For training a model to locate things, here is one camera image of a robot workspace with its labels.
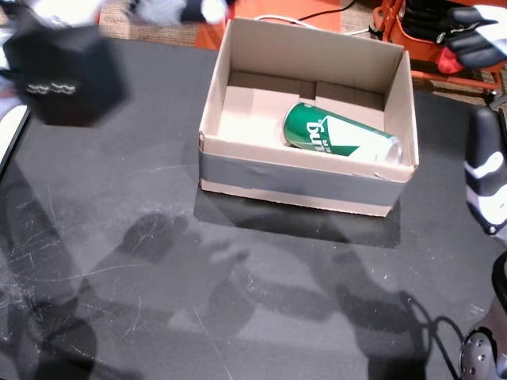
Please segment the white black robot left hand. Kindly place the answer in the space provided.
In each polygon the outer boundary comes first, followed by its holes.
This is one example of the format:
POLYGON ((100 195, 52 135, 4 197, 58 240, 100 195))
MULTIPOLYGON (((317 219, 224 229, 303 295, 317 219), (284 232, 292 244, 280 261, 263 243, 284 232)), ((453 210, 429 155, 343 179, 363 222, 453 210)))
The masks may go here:
MULTIPOLYGON (((27 1, 31 11, 50 25, 84 26, 96 21, 102 0, 27 1)), ((233 1, 223 0, 140 0, 126 1, 127 19, 138 25, 176 26, 187 23, 217 25, 229 15, 233 1)))

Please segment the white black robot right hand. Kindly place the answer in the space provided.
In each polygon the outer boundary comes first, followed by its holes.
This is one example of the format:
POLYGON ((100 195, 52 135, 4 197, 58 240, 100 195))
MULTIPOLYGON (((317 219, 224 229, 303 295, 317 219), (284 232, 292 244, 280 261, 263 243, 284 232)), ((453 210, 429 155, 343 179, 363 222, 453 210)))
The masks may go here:
MULTIPOLYGON (((466 69, 506 61, 506 8, 453 7, 448 18, 466 32, 448 39, 446 47, 466 69)), ((464 158, 467 206, 484 232, 506 239, 506 119, 489 106, 475 108, 469 119, 464 158)))

